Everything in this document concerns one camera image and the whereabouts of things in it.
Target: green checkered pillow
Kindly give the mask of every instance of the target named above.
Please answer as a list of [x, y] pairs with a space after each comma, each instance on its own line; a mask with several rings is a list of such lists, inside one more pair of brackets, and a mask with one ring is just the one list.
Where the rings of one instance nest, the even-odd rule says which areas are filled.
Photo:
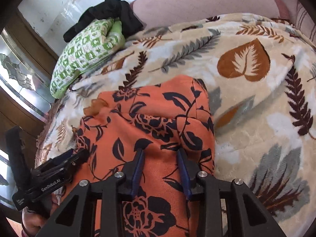
[[93, 21], [67, 44], [59, 57], [50, 86], [52, 96], [62, 98], [79, 75], [102, 63], [124, 43], [119, 20]]

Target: beige leaf-patterned blanket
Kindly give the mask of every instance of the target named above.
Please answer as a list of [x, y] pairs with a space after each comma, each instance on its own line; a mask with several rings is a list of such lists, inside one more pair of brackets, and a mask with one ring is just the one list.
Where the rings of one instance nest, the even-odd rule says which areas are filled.
[[59, 104], [37, 165], [73, 147], [72, 127], [103, 91], [203, 79], [215, 125], [215, 176], [242, 178], [289, 237], [316, 216], [316, 53], [286, 22], [235, 13], [141, 31]]

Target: orange garment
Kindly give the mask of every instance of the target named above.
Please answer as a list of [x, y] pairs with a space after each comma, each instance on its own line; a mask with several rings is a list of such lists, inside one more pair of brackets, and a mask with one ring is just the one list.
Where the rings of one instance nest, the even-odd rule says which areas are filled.
[[138, 195], [123, 203], [126, 237], [195, 236], [198, 202], [185, 199], [176, 151], [182, 146], [189, 159], [213, 174], [214, 129], [203, 81], [180, 75], [160, 85], [102, 92], [85, 114], [75, 130], [75, 151], [86, 148], [91, 155], [64, 197], [82, 179], [101, 181], [120, 171], [142, 148], [145, 166]]

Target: silver bolt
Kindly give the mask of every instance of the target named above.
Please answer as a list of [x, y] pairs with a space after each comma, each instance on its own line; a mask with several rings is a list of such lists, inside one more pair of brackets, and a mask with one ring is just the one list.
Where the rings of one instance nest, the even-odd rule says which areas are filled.
[[199, 176], [199, 177], [207, 177], [207, 173], [206, 173], [205, 171], [200, 171], [200, 172], [198, 173], [198, 176]]
[[237, 184], [237, 185], [242, 185], [243, 183], [244, 183], [244, 181], [242, 180], [242, 179], [234, 179], [234, 182], [235, 182], [235, 184]]
[[119, 171], [119, 172], [116, 172], [116, 173], [114, 174], [114, 176], [115, 176], [116, 178], [121, 178], [121, 177], [124, 176], [124, 173], [121, 172], [121, 171]]
[[88, 180], [81, 180], [79, 185], [80, 186], [86, 186], [88, 183], [89, 183]]

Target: pillow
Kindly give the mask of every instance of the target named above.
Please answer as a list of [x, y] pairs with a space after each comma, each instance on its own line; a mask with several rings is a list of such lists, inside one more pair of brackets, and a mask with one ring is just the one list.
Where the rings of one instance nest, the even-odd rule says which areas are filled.
[[131, 6], [146, 29], [236, 12], [249, 12], [267, 18], [289, 17], [281, 0], [136, 0]]
[[62, 98], [79, 75], [98, 66], [124, 44], [119, 20], [93, 21], [67, 44], [59, 57], [50, 85], [52, 96]]

